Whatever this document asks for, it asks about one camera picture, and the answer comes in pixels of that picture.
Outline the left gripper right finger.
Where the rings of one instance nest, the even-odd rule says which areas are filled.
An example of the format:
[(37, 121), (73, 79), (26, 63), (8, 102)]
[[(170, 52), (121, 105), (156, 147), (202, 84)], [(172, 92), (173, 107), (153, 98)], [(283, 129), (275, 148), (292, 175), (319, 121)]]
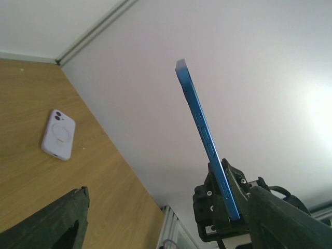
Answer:
[(331, 227), (259, 186), (248, 213), (253, 248), (331, 248)]

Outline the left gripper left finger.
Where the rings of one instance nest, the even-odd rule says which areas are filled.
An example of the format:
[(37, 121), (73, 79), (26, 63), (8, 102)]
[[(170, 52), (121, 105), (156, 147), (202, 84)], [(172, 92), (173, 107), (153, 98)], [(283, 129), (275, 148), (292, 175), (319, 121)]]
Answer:
[(73, 189), (1, 232), (1, 248), (82, 248), (89, 204), (87, 187)]

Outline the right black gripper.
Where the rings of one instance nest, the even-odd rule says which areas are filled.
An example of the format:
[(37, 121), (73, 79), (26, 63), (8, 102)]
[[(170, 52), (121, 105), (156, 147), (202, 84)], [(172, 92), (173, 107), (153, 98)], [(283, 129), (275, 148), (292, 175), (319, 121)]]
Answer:
[[(249, 197), (250, 188), (259, 186), (269, 192), (275, 191), (283, 194), (283, 201), (308, 215), (310, 214), (303, 202), (285, 188), (280, 186), (268, 186), (262, 177), (249, 182), (244, 176), (244, 173), (232, 167), (226, 159), (223, 159), (221, 164), (225, 173), (233, 176), (231, 182), (237, 184), (236, 191), (242, 192), (246, 195), (246, 198)], [(198, 234), (203, 242), (215, 241), (219, 248), (225, 248), (226, 246), (223, 239), (234, 238), (249, 233), (249, 224), (245, 215), (246, 211), (242, 211), (239, 204), (238, 210), (240, 219), (236, 221), (230, 220), (223, 195), (217, 185), (216, 177), (210, 165), (208, 166), (208, 174), (204, 184), (195, 188), (195, 194), (192, 198)]]

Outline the lilac phone case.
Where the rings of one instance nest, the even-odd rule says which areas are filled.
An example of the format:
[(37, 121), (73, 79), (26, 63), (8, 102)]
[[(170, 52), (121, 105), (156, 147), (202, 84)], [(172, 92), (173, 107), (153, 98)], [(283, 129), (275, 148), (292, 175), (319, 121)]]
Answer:
[(76, 122), (65, 113), (54, 109), (50, 113), (41, 148), (60, 160), (71, 158)]

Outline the blue smartphone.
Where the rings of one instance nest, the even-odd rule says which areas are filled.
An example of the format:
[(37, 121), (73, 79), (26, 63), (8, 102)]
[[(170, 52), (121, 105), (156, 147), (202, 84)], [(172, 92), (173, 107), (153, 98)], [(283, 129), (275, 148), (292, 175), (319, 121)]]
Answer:
[(231, 220), (239, 220), (240, 213), (236, 201), (233, 197), (229, 182), (225, 174), (225, 170), (222, 167), (185, 59), (180, 59), (176, 62), (175, 72), (201, 137), (201, 141), (203, 143), (207, 157), (210, 161), (217, 185), (223, 196), (224, 203), (229, 213), (229, 218)]

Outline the aluminium front rail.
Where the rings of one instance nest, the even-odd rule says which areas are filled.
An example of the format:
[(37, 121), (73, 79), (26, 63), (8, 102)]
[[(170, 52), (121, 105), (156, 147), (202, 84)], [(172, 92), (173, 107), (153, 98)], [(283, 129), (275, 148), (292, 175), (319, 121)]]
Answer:
[(156, 249), (159, 248), (199, 248), (169, 205), (161, 208), (164, 221)]

